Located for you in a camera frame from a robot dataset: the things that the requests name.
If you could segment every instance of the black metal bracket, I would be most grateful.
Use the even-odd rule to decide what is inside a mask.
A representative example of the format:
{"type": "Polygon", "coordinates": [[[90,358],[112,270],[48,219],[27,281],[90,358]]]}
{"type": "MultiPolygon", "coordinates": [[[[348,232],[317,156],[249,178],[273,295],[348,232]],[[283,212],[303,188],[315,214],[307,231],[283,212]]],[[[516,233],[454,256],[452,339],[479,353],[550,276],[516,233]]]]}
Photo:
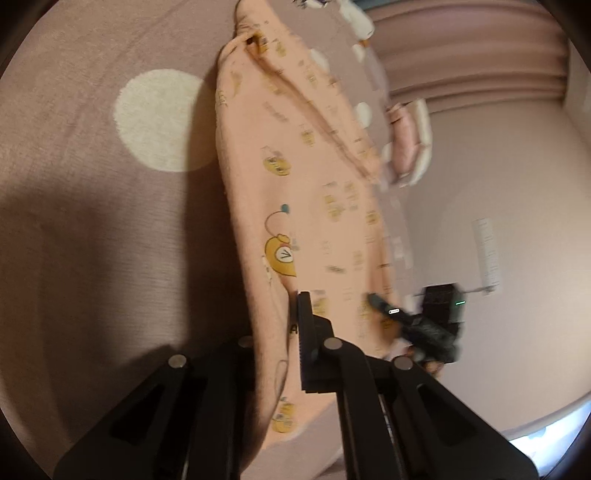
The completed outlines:
{"type": "Polygon", "coordinates": [[[298,296],[302,388],[335,392],[348,480],[534,480],[532,461],[410,358],[366,356],[298,296]]]}
{"type": "Polygon", "coordinates": [[[59,461],[54,480],[234,480],[254,386],[251,348],[174,355],[59,461]]]}
{"type": "MultiPolygon", "coordinates": [[[[405,356],[373,358],[297,299],[302,388],[337,395],[348,480],[534,480],[533,463],[405,356]]],[[[174,355],[61,459],[54,480],[238,480],[251,345],[174,355]]]]}

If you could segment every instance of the white electrical panel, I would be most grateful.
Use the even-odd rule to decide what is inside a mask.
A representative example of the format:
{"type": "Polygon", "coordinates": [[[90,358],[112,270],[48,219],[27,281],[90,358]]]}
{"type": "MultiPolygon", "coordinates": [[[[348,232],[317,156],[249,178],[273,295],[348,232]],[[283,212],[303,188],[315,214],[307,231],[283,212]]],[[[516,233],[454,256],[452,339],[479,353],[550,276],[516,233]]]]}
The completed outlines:
{"type": "Polygon", "coordinates": [[[492,232],[492,222],[489,218],[481,218],[475,220],[473,226],[476,245],[478,246],[482,287],[485,294],[491,294],[501,289],[499,254],[496,248],[495,236],[492,232]]]}

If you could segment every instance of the peach blanket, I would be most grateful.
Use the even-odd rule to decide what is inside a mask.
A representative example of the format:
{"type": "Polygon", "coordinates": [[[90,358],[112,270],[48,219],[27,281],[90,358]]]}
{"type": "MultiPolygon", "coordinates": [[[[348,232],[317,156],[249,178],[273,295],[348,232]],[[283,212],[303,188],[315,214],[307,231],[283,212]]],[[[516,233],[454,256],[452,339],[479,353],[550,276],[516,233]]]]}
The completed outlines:
{"type": "Polygon", "coordinates": [[[301,391],[296,292],[310,291],[315,314],[369,355],[385,355],[398,332],[365,301],[392,296],[379,155],[339,82],[265,0],[242,0],[236,15],[219,60],[217,146],[254,336],[256,449],[334,401],[301,391]]]}

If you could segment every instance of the curtain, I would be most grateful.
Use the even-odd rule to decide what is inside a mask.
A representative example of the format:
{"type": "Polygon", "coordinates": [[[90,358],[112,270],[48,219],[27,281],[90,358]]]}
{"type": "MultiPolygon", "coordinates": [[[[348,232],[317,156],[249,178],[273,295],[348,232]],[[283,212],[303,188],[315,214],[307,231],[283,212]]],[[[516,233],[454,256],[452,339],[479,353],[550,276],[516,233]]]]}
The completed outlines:
{"type": "Polygon", "coordinates": [[[563,99],[567,37],[522,0],[405,0],[369,10],[371,45],[393,102],[437,112],[486,102],[563,99]]]}

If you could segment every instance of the silver screw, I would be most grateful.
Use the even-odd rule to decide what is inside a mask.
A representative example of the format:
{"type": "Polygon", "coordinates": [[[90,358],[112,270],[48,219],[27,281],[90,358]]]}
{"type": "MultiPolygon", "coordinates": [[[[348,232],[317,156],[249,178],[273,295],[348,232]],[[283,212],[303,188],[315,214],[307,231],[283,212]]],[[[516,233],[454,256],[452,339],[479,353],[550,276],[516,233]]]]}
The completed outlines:
{"type": "Polygon", "coordinates": [[[238,345],[241,346],[242,348],[252,348],[252,345],[253,345],[252,337],[250,335],[246,335],[245,337],[242,337],[240,340],[238,340],[238,345]]]}
{"type": "Polygon", "coordinates": [[[413,367],[413,361],[407,356],[398,356],[394,359],[394,366],[399,370],[410,370],[413,367]]]}
{"type": "Polygon", "coordinates": [[[171,368],[182,368],[185,365],[187,365],[187,357],[180,353],[168,359],[168,366],[171,368]]]}
{"type": "Polygon", "coordinates": [[[343,346],[343,342],[341,342],[338,338],[330,337],[324,341],[324,346],[328,350],[338,350],[343,346]]]}

